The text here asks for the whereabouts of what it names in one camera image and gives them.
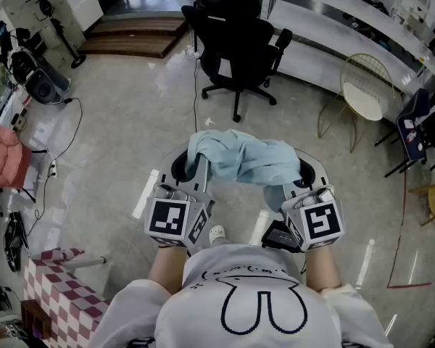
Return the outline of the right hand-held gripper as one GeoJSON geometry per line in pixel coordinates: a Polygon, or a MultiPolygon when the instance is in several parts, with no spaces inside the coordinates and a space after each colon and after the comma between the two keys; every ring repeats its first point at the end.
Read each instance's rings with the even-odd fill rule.
{"type": "Polygon", "coordinates": [[[283,221],[296,239],[300,252],[328,246],[344,235],[341,201],[322,163],[296,149],[301,178],[282,185],[283,221]]]}

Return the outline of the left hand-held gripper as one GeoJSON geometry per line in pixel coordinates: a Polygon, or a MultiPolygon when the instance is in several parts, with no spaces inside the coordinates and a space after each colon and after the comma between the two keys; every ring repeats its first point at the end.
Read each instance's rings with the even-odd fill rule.
{"type": "Polygon", "coordinates": [[[215,203],[206,193],[210,161],[198,154],[188,168],[188,177],[198,192],[197,197],[174,189],[189,184],[186,173],[188,145],[182,143],[164,159],[160,168],[162,184],[157,183],[146,200],[144,233],[159,245],[203,249],[208,246],[207,232],[215,203]]]}

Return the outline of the light blue clothes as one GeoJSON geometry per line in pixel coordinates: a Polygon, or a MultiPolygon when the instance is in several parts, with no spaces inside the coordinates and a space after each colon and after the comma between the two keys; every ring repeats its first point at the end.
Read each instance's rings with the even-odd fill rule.
{"type": "Polygon", "coordinates": [[[282,186],[302,179],[300,160],[293,147],[233,129],[193,134],[187,149],[187,175],[191,175],[200,155],[210,162],[214,177],[263,186],[265,201],[274,212],[279,212],[286,201],[282,186]]]}

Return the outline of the black office chair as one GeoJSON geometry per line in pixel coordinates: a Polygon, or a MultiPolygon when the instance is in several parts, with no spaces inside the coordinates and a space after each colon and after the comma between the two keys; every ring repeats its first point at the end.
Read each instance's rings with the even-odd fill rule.
{"type": "Polygon", "coordinates": [[[240,94],[245,90],[266,98],[271,106],[276,98],[260,86],[268,87],[293,33],[284,28],[274,44],[274,27],[259,18],[260,0],[196,0],[181,11],[204,45],[200,65],[212,85],[202,89],[226,89],[235,93],[233,121],[238,123],[240,94]]]}

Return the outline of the person's left forearm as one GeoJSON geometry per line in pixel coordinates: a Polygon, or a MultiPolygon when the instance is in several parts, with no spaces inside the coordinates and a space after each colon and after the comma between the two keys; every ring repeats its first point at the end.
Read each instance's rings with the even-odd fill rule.
{"type": "Polygon", "coordinates": [[[158,283],[170,294],[182,289],[183,272],[188,252],[186,248],[161,245],[157,249],[148,279],[158,283]]]}

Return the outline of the person's right forearm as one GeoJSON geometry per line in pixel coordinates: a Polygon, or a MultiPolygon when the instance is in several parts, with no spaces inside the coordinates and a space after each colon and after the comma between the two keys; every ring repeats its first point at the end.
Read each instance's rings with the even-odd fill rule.
{"type": "Polygon", "coordinates": [[[331,246],[322,246],[305,253],[306,285],[321,293],[324,289],[341,286],[341,277],[334,261],[331,246]]]}

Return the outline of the black small monitor device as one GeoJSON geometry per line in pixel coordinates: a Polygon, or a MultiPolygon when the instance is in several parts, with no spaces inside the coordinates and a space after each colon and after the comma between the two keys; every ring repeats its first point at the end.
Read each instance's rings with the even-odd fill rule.
{"type": "Polygon", "coordinates": [[[262,247],[281,249],[292,254],[300,252],[299,245],[284,222],[274,220],[261,239],[262,247]]]}

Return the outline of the person's white clog shoe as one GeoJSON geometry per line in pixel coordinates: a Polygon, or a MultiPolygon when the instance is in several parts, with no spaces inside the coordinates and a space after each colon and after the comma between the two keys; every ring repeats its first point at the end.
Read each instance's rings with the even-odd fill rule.
{"type": "Polygon", "coordinates": [[[226,240],[225,228],[222,225],[214,225],[209,232],[210,245],[226,240]]]}

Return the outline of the wooden step platform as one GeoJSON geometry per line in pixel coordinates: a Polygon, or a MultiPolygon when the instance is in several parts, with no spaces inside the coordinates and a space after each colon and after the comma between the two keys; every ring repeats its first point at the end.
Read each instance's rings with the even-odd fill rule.
{"type": "Polygon", "coordinates": [[[130,18],[97,23],[79,54],[108,54],[163,59],[186,34],[183,18],[130,18]]]}

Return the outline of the person's white printed t-shirt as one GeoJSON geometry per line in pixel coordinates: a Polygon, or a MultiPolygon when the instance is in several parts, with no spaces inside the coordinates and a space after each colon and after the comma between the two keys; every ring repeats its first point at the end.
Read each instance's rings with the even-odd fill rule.
{"type": "Polygon", "coordinates": [[[220,241],[186,261],[182,289],[148,278],[111,301],[89,348],[393,348],[349,284],[318,293],[283,252],[220,241]]]}

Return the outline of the black coat stand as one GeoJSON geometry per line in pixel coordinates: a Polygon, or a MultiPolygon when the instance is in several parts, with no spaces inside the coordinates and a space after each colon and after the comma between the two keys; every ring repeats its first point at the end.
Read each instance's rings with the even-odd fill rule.
{"type": "Polygon", "coordinates": [[[71,68],[75,69],[75,68],[79,67],[80,65],[82,65],[86,59],[86,55],[85,54],[79,55],[74,50],[74,48],[70,45],[68,40],[65,38],[62,23],[54,16],[54,7],[51,4],[51,2],[49,0],[26,0],[25,2],[30,3],[32,1],[34,1],[38,5],[41,13],[44,15],[44,18],[40,19],[40,21],[44,21],[46,18],[48,18],[50,20],[50,23],[52,24],[53,28],[55,29],[56,34],[58,35],[58,37],[61,39],[62,43],[66,46],[67,50],[71,54],[71,56],[73,58],[73,61],[70,65],[71,68]]]}

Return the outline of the black round backpack device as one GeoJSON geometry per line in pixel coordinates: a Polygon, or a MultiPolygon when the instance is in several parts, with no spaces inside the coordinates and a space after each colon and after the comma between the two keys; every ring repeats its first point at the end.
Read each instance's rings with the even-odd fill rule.
{"type": "Polygon", "coordinates": [[[61,104],[62,96],[58,93],[51,78],[35,63],[25,51],[11,54],[9,69],[13,78],[25,88],[28,94],[41,104],[61,104]]]}

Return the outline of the pink white checkered box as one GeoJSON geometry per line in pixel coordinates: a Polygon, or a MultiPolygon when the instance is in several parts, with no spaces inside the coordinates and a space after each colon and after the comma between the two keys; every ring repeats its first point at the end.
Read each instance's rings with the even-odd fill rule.
{"type": "Polygon", "coordinates": [[[49,348],[88,348],[109,301],[75,275],[78,268],[102,265],[105,257],[87,257],[82,249],[60,247],[29,256],[24,297],[37,302],[51,320],[49,348]]]}

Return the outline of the white cabinet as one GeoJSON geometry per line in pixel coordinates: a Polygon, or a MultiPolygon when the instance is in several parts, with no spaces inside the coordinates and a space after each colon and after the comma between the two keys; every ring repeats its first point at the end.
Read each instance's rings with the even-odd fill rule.
{"type": "Polygon", "coordinates": [[[67,3],[83,32],[104,15],[99,0],[67,0],[67,3]]]}

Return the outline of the dark wooden cubby shelf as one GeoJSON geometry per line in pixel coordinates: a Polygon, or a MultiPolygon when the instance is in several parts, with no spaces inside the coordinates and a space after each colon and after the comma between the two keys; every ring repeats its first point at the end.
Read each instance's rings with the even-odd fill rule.
{"type": "Polygon", "coordinates": [[[20,302],[21,318],[25,327],[37,338],[46,340],[51,337],[51,318],[34,300],[20,302]]]}

